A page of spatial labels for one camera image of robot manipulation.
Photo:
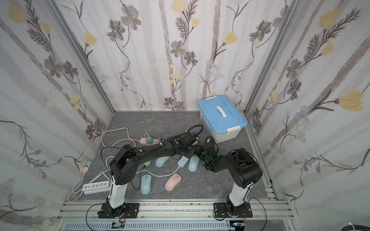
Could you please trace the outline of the green charger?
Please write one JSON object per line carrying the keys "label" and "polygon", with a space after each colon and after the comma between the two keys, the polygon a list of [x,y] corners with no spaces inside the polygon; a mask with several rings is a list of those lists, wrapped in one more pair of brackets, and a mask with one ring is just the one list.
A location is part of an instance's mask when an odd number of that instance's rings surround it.
{"label": "green charger", "polygon": [[149,167],[152,164],[152,161],[147,161],[144,163],[144,167]]}

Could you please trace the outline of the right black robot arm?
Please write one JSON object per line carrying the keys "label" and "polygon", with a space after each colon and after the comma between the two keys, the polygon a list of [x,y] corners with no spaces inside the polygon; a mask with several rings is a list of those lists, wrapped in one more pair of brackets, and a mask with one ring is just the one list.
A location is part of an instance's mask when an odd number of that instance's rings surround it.
{"label": "right black robot arm", "polygon": [[233,188],[225,203],[214,204],[214,217],[251,218],[251,206],[246,197],[251,188],[263,176],[256,158],[244,148],[234,149],[224,155],[218,154],[219,148],[212,136],[207,136],[205,144],[196,154],[207,171],[217,173],[227,170],[234,181]]}

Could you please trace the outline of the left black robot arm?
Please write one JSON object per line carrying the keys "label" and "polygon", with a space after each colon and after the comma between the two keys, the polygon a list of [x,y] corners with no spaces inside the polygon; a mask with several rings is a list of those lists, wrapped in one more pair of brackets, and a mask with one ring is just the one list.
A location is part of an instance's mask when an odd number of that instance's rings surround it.
{"label": "left black robot arm", "polygon": [[110,193],[98,211],[99,218],[119,218],[126,211],[125,194],[140,165],[160,157],[181,155],[190,159],[196,150],[198,133],[184,132],[161,140],[158,144],[134,148],[127,144],[119,149],[108,169],[112,179]]}

